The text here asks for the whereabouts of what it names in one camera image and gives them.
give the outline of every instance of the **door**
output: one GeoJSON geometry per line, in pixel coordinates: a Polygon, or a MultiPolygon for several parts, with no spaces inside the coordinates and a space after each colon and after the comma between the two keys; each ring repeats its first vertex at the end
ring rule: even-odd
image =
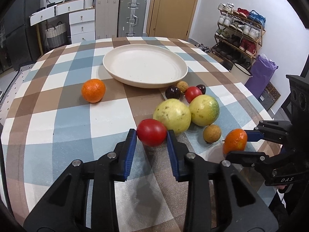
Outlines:
{"type": "Polygon", "coordinates": [[[149,36],[186,40],[195,0],[154,0],[149,36]]]}

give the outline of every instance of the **orange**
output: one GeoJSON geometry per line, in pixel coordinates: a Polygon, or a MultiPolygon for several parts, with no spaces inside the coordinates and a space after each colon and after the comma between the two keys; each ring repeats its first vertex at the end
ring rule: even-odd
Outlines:
{"type": "Polygon", "coordinates": [[[247,133],[242,129],[234,129],[228,133],[223,144],[223,153],[243,151],[247,144],[247,133]]]}
{"type": "Polygon", "coordinates": [[[81,94],[90,103],[99,102],[104,94],[105,84],[99,79],[90,79],[82,85],[81,94]]]}

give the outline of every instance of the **purple bag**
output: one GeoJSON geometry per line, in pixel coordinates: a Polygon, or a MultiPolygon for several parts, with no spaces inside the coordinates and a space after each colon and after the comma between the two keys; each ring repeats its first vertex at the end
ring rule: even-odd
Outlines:
{"type": "Polygon", "coordinates": [[[278,66],[273,61],[268,60],[264,54],[258,55],[250,70],[252,77],[248,79],[245,87],[258,99],[276,69],[278,66]]]}

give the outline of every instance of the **tablecloth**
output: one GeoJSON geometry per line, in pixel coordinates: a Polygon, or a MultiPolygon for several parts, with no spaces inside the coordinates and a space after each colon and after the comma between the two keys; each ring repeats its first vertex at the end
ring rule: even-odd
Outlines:
{"type": "MultiPolygon", "coordinates": [[[[113,79],[104,69],[104,55],[125,44],[151,44],[176,53],[189,68],[184,81],[190,86],[205,84],[206,94],[217,99],[220,116],[215,124],[222,129],[218,142],[204,142],[203,128],[194,124],[177,138],[204,159],[223,159],[222,140],[232,129],[253,129],[259,120],[271,119],[223,66],[183,40],[108,38],[54,49],[43,55],[24,78],[1,136],[10,202],[19,223],[74,159],[92,161],[112,151],[116,143],[125,140],[130,128],[152,118],[155,107],[165,99],[165,89],[131,87],[113,79]],[[96,104],[81,96],[83,83],[91,78],[99,78],[106,85],[105,96],[96,104]]],[[[260,141],[248,143],[246,150],[273,156],[280,147],[260,141]]],[[[266,187],[254,169],[237,168],[269,204],[275,190],[266,187]]],[[[120,231],[182,231],[187,189],[187,183],[177,183],[172,175],[166,144],[149,148],[138,141],[128,180],[115,183],[120,231]]],[[[88,197],[88,226],[90,200],[88,197]]]]}

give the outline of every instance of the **white round plate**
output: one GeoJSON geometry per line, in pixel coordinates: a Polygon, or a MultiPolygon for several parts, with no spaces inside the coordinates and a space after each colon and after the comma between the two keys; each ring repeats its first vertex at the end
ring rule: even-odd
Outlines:
{"type": "Polygon", "coordinates": [[[162,47],[147,44],[119,46],[103,58],[107,72],[116,80],[140,88],[162,88],[183,79],[185,61],[162,47]]]}

